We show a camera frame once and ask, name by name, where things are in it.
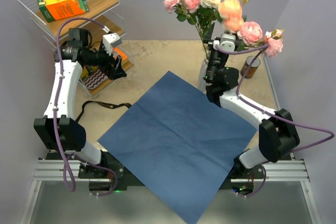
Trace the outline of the large pink rose stem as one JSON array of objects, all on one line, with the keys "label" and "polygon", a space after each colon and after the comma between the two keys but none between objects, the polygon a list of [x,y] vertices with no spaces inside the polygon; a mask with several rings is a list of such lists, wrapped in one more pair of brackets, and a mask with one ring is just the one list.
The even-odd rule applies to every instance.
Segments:
[{"label": "large pink rose stem", "polygon": [[244,42],[246,48],[268,45],[265,49],[265,54],[270,58],[274,58],[282,52],[283,33],[284,31],[282,29],[275,29],[263,33],[258,23],[244,22],[241,29],[237,32],[237,36]]}]

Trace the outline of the twin pink rose stem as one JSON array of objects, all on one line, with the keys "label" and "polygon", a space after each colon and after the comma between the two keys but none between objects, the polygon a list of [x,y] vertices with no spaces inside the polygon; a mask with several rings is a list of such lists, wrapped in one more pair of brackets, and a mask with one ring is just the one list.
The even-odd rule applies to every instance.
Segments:
[{"label": "twin pink rose stem", "polygon": [[249,0],[223,0],[218,6],[218,13],[222,18],[222,25],[226,30],[238,32],[243,23],[242,6]]}]

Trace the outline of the small pink rose stem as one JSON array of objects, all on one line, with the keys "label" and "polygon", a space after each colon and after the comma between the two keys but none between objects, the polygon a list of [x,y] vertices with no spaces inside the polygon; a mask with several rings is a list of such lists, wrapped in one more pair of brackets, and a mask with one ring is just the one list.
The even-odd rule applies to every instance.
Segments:
[{"label": "small pink rose stem", "polygon": [[205,37],[205,28],[201,27],[201,19],[197,12],[201,6],[200,0],[164,0],[163,7],[166,12],[176,14],[176,18],[180,22],[187,21],[194,26],[202,42],[205,56],[208,56],[208,50],[203,42]]}]

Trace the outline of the blue wrapping paper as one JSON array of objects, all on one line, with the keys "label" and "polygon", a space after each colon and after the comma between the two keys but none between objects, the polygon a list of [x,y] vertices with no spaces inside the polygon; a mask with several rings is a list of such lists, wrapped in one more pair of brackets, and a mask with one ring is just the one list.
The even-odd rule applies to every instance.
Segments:
[{"label": "blue wrapping paper", "polygon": [[[210,103],[200,90],[167,72],[99,143],[134,175],[142,173],[141,167],[228,171],[255,133],[249,122]],[[220,185],[148,187],[185,222],[196,223]]]}]

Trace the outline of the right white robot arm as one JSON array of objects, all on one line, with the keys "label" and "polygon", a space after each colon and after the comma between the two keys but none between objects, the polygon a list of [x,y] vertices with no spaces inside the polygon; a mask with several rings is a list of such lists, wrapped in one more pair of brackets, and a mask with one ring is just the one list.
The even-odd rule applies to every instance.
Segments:
[{"label": "right white robot arm", "polygon": [[238,92],[239,70],[225,65],[229,55],[238,54],[235,36],[224,34],[204,43],[210,52],[204,75],[208,100],[239,115],[259,132],[258,146],[236,156],[229,173],[231,178],[246,178],[254,167],[279,161],[299,145],[300,139],[287,110],[264,107]]}]

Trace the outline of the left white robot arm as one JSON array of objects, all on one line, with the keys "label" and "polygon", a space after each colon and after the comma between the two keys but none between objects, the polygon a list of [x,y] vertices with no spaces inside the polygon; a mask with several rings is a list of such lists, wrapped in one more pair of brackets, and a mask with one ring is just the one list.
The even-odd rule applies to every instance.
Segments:
[{"label": "left white robot arm", "polygon": [[42,118],[34,120],[34,130],[45,147],[56,151],[65,163],[69,157],[83,160],[97,178],[108,174],[106,155],[87,140],[86,130],[74,116],[76,86],[83,68],[94,66],[111,80],[126,77],[122,57],[114,56],[121,44],[118,34],[107,31],[98,50],[90,47],[91,36],[86,29],[69,29],[69,38],[54,52],[55,79],[47,109]]}]

